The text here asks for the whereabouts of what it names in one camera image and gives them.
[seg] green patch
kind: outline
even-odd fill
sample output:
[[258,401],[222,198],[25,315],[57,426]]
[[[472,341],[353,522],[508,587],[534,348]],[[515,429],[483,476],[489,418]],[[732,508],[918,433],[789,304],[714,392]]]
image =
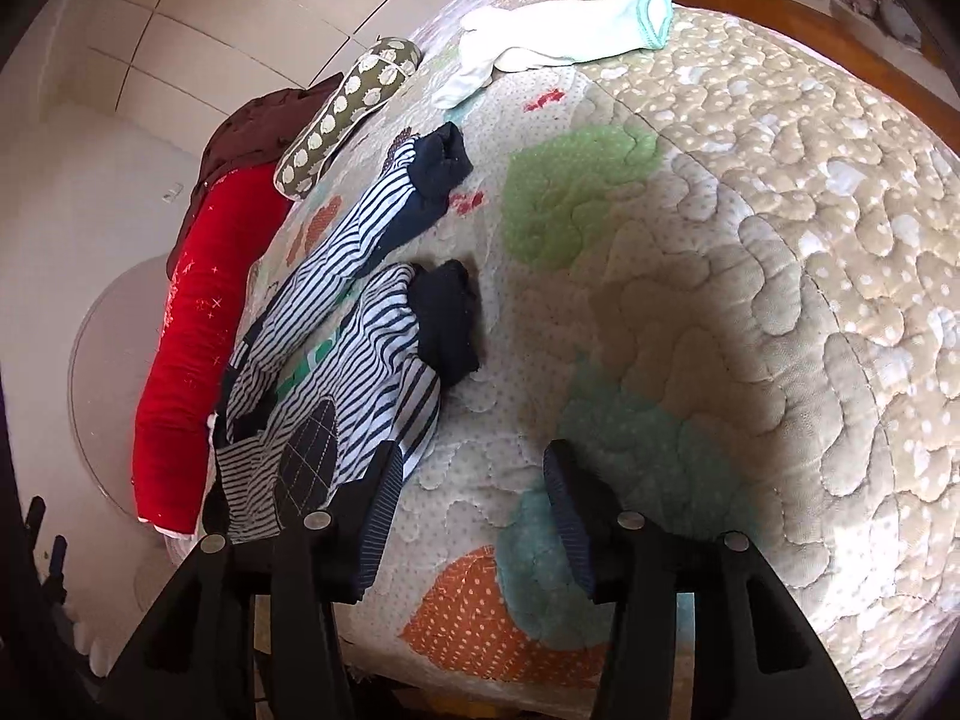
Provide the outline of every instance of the green patch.
[[304,357],[296,364],[294,372],[277,385],[277,400],[283,400],[290,394],[291,389],[294,389],[296,385],[304,381],[309,372],[310,362]]
[[507,251],[537,268],[568,268],[606,231],[610,191],[645,180],[661,158],[656,133],[639,119],[517,151],[503,188]]

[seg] quilted bedspread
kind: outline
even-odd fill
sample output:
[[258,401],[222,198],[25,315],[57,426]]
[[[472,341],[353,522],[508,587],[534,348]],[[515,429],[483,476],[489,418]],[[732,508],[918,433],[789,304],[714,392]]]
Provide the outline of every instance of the quilted bedspread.
[[550,521],[541,455],[566,437],[625,507],[748,533],[861,712],[891,712],[960,613],[957,157],[837,66],[683,7],[660,52],[498,74],[438,111],[450,23],[415,36],[419,71],[251,275],[247,319],[398,142],[461,127],[472,175],[392,260],[467,265],[482,367],[445,394],[376,584],[338,610],[347,660],[587,716],[611,610]]

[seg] bed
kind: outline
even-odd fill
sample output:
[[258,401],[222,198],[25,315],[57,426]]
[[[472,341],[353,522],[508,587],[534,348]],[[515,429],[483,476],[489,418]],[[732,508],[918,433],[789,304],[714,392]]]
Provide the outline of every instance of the bed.
[[396,143],[462,129],[474,171],[388,262],[467,265],[482,367],[445,396],[376,583],[338,608],[344,656],[587,717],[611,610],[550,520],[541,455],[566,437],[661,526],[748,533],[860,711],[887,714],[960,613],[957,157],[823,57],[682,6],[660,52],[496,74],[431,107],[459,15],[533,1],[459,0],[424,25],[419,71],[251,271],[245,325]]

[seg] red patch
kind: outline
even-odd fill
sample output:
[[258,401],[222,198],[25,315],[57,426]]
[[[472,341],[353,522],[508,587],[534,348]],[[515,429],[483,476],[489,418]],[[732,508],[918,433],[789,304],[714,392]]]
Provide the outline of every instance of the red patch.
[[607,645],[551,650],[510,617],[496,581],[493,546],[450,563],[421,599],[400,638],[445,671],[483,680],[593,688]]
[[452,194],[450,196],[450,203],[453,205],[453,210],[462,215],[462,217],[465,217],[482,202],[483,193],[481,191],[474,191],[473,194]]
[[561,92],[559,89],[551,89],[549,92],[544,92],[539,98],[536,98],[536,100],[532,100],[531,103],[526,103],[523,106],[523,110],[525,113],[539,111],[546,103],[559,103],[560,100],[565,97],[565,92]]

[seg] brown cloth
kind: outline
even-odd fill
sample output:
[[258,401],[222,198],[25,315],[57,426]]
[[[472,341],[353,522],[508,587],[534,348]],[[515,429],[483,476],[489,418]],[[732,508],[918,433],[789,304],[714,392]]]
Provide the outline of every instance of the brown cloth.
[[263,95],[240,106],[217,127],[203,150],[197,185],[190,193],[190,207],[174,250],[167,257],[167,278],[173,278],[184,239],[203,208],[209,188],[239,167],[277,162],[343,79],[343,74],[338,73],[309,89],[280,89]]

